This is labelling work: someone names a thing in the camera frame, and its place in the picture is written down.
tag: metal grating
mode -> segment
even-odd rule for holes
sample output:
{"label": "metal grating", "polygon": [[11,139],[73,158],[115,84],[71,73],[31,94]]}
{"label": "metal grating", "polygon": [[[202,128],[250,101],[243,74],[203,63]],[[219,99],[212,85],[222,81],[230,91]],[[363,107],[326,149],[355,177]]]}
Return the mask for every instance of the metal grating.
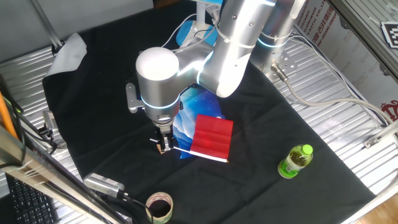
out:
{"label": "metal grating", "polygon": [[[11,94],[24,109],[24,116],[26,119],[36,128],[43,127],[43,111],[49,110],[45,100],[42,80],[46,76],[53,61],[54,56],[51,53],[51,48],[48,47],[0,65],[0,73],[7,82]],[[63,139],[61,135],[56,134],[54,136],[54,141],[59,143],[62,142]],[[42,144],[41,142],[37,143],[49,149],[48,145]],[[77,177],[77,179],[82,181],[68,149],[57,149],[53,157]],[[9,189],[4,171],[0,170],[0,196],[8,193]],[[59,223],[74,224],[91,222],[91,220],[84,217],[82,214],[56,200],[53,200],[53,204],[60,219]]]}
{"label": "metal grating", "polygon": [[[337,76],[310,49],[288,43],[285,50],[298,66],[287,74],[293,88],[307,101],[352,97]],[[336,155],[374,193],[382,191],[398,174],[398,145],[393,137],[366,149],[363,142],[382,128],[369,111],[354,103],[311,107],[296,103],[280,81],[275,87]]]}
{"label": "metal grating", "polygon": [[[336,75],[321,63],[311,50],[299,44],[288,43],[285,49],[289,60],[294,60],[297,71],[288,74],[297,93],[308,101],[325,101],[351,97]],[[43,110],[47,110],[42,79],[53,62],[50,48],[26,55],[0,65],[12,94],[25,110],[26,118],[37,128],[43,126]],[[370,149],[363,142],[381,130],[368,110],[353,103],[338,103],[324,107],[308,107],[296,103],[295,98],[281,81],[275,87],[286,97],[299,115],[319,134],[344,163],[375,194],[379,193],[398,173],[396,139],[375,145]],[[67,149],[54,155],[72,174],[81,177]],[[0,195],[7,194],[7,186],[0,173]],[[85,217],[59,202],[54,202],[60,223],[89,222]]]}

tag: bottle cap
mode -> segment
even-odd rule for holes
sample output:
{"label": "bottle cap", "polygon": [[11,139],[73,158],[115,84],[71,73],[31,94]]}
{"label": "bottle cap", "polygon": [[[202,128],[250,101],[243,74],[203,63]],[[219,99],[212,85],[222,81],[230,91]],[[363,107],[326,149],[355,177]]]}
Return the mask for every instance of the bottle cap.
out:
{"label": "bottle cap", "polygon": [[308,144],[304,145],[303,148],[301,148],[301,152],[305,156],[309,156],[312,153],[312,151],[313,151],[312,146]]}

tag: metal rod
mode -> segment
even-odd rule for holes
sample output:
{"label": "metal rod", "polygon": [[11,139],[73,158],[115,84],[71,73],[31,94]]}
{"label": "metal rod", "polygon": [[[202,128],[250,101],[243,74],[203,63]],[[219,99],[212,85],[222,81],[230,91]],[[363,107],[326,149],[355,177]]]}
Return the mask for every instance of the metal rod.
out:
{"label": "metal rod", "polygon": [[49,19],[45,15],[43,8],[39,4],[39,0],[27,0],[27,2],[34,9],[36,16],[39,18],[39,21],[45,29],[46,33],[49,35],[55,49],[60,49],[63,46],[62,41],[58,38],[57,33],[55,32]]}
{"label": "metal rod", "polygon": [[[19,161],[22,157],[21,148],[21,142],[0,126],[0,154],[2,155],[0,161],[4,163]],[[54,167],[46,162],[46,155],[41,154],[40,151],[33,152],[27,149],[22,167],[5,167],[3,170],[96,223],[105,222],[97,214],[112,223],[127,223],[123,217],[94,193],[88,194],[85,191],[88,189],[87,187],[87,189],[82,189],[81,186],[74,184],[69,179],[70,177],[59,172],[57,170],[59,167]]]}

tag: black keyboard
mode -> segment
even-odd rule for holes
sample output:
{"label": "black keyboard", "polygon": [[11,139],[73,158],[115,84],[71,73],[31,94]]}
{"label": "black keyboard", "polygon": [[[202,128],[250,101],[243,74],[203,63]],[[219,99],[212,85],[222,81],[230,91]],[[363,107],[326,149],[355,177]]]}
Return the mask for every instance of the black keyboard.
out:
{"label": "black keyboard", "polygon": [[24,182],[6,175],[17,222],[21,224],[50,224],[57,222],[52,199]]}

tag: plastic bottle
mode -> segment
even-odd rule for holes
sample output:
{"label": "plastic bottle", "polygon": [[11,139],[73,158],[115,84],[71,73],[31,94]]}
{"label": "plastic bottle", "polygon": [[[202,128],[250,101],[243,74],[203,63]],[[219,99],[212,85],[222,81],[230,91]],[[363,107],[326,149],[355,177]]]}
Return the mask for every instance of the plastic bottle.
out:
{"label": "plastic bottle", "polygon": [[306,167],[312,160],[312,146],[299,145],[290,150],[286,159],[278,165],[279,174],[286,179],[295,177],[298,172]]}

